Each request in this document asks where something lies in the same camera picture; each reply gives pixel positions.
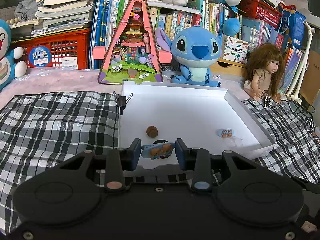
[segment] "plush eye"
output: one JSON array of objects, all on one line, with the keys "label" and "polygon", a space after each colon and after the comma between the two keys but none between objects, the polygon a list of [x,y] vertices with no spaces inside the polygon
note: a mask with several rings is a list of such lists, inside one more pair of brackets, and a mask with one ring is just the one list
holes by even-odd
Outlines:
[{"label": "plush eye", "polygon": [[183,39],[179,40],[177,43],[177,49],[180,51],[185,51],[185,42]]},{"label": "plush eye", "polygon": [[211,39],[211,46],[212,46],[211,55],[213,56],[214,54],[216,54],[219,51],[219,47],[218,47],[218,44],[217,44],[217,41],[215,38]]},{"label": "plush eye", "polygon": [[177,39],[177,50],[180,52],[180,53],[187,53],[187,38],[185,36],[180,36],[178,39]]}]

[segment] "white box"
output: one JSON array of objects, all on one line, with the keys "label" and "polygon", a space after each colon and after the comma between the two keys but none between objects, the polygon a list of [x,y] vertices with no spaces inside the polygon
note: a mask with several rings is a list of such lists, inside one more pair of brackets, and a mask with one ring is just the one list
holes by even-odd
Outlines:
[{"label": "white box", "polygon": [[[275,146],[258,120],[227,89],[186,84],[124,81],[122,95],[132,99],[119,117],[119,146],[129,147],[135,138],[142,145],[158,139],[175,142],[182,138],[188,148],[201,147],[210,154],[221,155],[227,148],[217,135],[221,129],[233,129],[242,138],[237,153],[249,159],[267,155]],[[148,126],[159,135],[150,138]],[[175,152],[166,159],[140,157],[138,165],[154,169],[158,165],[177,164]]]},{"label": "white box", "polygon": [[221,57],[223,59],[246,64],[249,43],[227,35],[222,36]]}]

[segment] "red basket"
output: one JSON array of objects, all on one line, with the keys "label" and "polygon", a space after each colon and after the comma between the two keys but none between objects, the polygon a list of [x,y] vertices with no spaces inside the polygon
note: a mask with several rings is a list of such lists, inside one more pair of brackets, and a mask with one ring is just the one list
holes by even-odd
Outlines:
[{"label": "red basket", "polygon": [[47,45],[51,47],[53,66],[60,66],[61,58],[77,57],[78,69],[88,68],[88,48],[90,45],[91,29],[72,31],[67,33],[54,34],[41,38],[34,38],[28,41],[17,41],[13,47],[23,47],[21,57],[29,65],[27,49],[29,47]]},{"label": "red basket", "polygon": [[241,0],[238,7],[246,12],[243,16],[264,20],[275,28],[282,17],[281,13],[261,0]]}]

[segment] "black and white checkered cloth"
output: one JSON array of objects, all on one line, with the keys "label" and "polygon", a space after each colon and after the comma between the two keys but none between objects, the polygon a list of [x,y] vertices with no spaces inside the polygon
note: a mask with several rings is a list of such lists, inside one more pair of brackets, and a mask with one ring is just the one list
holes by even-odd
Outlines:
[{"label": "black and white checkered cloth", "polygon": [[[271,101],[263,106],[247,100],[244,104],[271,134],[276,147],[256,159],[279,174],[292,174],[320,182],[319,143],[310,134],[309,119]],[[118,146],[118,111],[110,94],[58,92],[15,96],[0,111],[0,230],[8,233],[20,223],[12,206],[15,188],[25,180],[84,150],[103,154]],[[95,183],[103,185],[103,172]],[[213,174],[220,181],[220,174]],[[184,182],[190,174],[165,177],[127,177],[130,182]]]},{"label": "black and white checkered cloth", "polygon": [[260,104],[243,101],[276,143],[275,148],[255,162],[278,174],[293,175],[320,183],[320,145],[313,121],[305,114],[295,114],[294,105],[287,102]]},{"label": "black and white checkered cloth", "polygon": [[15,96],[0,111],[0,230],[20,223],[15,188],[84,150],[118,146],[118,111],[110,94],[58,92]]}]

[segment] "doll hair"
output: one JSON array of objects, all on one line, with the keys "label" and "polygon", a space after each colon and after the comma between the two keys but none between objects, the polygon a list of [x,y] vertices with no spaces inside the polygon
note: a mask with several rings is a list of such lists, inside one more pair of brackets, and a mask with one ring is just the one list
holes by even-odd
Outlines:
[{"label": "doll hair", "polygon": [[272,74],[271,84],[268,89],[268,94],[273,97],[277,95],[278,86],[284,72],[283,57],[281,52],[275,45],[271,43],[264,43],[259,47],[257,47],[251,53],[250,58],[248,59],[248,62],[246,65],[247,74],[246,74],[245,80],[252,81],[253,70],[258,68],[262,68],[262,69],[266,68],[270,60],[279,61],[278,71]]}]

